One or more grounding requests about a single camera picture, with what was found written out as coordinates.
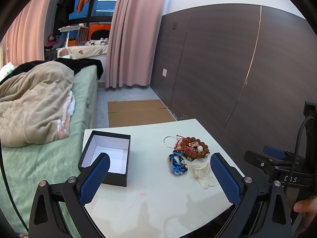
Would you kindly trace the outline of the person's right hand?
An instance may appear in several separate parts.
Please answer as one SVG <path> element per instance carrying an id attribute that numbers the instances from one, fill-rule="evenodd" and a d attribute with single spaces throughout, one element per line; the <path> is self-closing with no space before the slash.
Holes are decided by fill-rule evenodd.
<path id="1" fill-rule="evenodd" d="M 293 210 L 297 213 L 306 214 L 306 218 L 312 221 L 316 215 L 316 197 L 311 197 L 299 202 L 296 202 Z"/>

